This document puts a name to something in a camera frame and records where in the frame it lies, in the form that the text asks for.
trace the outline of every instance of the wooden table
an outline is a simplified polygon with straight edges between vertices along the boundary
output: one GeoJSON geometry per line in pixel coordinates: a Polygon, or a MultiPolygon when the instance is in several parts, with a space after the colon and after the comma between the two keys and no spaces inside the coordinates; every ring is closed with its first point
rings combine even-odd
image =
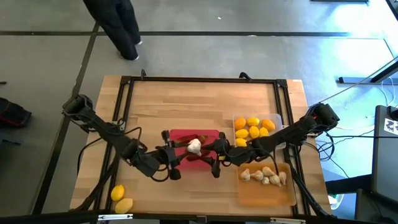
{"type": "MultiPolygon", "coordinates": [[[[105,76],[98,102],[97,115],[111,121],[118,94],[119,76],[105,76]]],[[[307,111],[307,102],[301,80],[287,80],[294,120],[307,111]]],[[[272,85],[247,83],[200,82],[135,82],[126,130],[143,128],[141,141],[149,150],[163,145],[160,132],[165,129],[217,129],[233,140],[232,117],[237,113],[276,113],[272,85]]],[[[96,139],[90,133],[88,142],[96,139]]],[[[75,191],[70,204],[75,208],[92,191],[100,175],[105,142],[89,147],[83,156],[75,191]]],[[[318,152],[306,145],[301,151],[306,185],[325,211],[331,213],[318,152]]],[[[282,150],[277,161],[283,162],[282,150]]],[[[289,216],[290,207],[248,208],[237,200],[235,167],[221,167],[221,176],[214,179],[208,171],[181,170],[182,178],[154,182],[125,162],[119,165],[116,185],[123,184],[125,197],[134,199],[132,213],[289,216]]],[[[104,188],[101,208],[104,208],[104,188]]],[[[302,200],[296,186],[299,213],[303,213],[302,200]]]]}

